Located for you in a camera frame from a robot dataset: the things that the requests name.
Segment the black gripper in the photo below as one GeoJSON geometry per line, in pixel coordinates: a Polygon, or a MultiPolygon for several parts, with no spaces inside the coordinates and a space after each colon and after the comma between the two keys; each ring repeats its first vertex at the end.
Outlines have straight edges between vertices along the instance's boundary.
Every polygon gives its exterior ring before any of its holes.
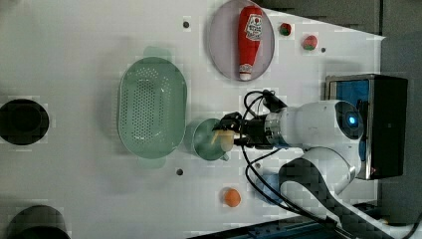
{"type": "Polygon", "coordinates": [[[257,116],[252,119],[242,119],[238,112],[224,115],[214,126],[213,130],[232,130],[241,135],[234,139],[237,146],[247,146],[256,149],[272,149],[268,142],[265,130],[266,116],[257,116]]]}

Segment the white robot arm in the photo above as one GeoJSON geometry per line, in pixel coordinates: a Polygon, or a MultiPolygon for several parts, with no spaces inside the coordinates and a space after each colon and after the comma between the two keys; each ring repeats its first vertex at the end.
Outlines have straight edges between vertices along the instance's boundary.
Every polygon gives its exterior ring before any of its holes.
{"type": "Polygon", "coordinates": [[[338,197],[361,169],[359,143],[364,124],[356,107],[321,101],[288,107],[265,100],[266,115],[243,119],[224,116],[214,129],[241,137],[234,143],[254,148],[298,147],[304,154],[285,162],[278,188],[286,204],[336,226],[359,239],[421,239],[421,223],[389,226],[338,197]]]}

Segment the black cylinder near arm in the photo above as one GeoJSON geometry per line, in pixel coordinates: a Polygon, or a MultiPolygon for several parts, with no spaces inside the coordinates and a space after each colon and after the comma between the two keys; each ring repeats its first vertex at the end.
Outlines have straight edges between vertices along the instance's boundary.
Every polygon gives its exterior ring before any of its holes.
{"type": "Polygon", "coordinates": [[[39,141],[46,135],[49,125],[47,111],[32,100],[12,100],[0,109],[0,135],[15,145],[39,141]]]}

